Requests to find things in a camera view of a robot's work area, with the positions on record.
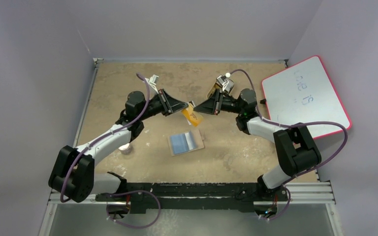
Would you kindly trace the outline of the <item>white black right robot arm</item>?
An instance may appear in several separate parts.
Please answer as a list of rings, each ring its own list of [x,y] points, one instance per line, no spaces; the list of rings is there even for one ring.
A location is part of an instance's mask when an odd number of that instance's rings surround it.
[[[268,200],[286,181],[319,164],[321,154],[306,126],[283,128],[269,124],[259,116],[256,107],[256,93],[251,89],[243,89],[237,98],[216,89],[207,100],[195,106],[194,111],[209,115],[218,115],[221,111],[235,113],[241,132],[275,144],[278,164],[259,176],[256,185],[258,197]]]

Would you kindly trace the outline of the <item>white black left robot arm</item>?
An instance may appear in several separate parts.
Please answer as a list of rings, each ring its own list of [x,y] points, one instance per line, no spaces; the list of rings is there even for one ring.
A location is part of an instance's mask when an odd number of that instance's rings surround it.
[[[169,116],[188,107],[160,89],[147,100],[143,92],[128,94],[120,118],[103,134],[77,147],[64,146],[58,153],[48,185],[58,191],[62,202],[84,201],[90,194],[108,194],[114,201],[127,195],[126,179],[113,172],[96,174],[95,167],[119,147],[131,143],[144,129],[143,120]]]

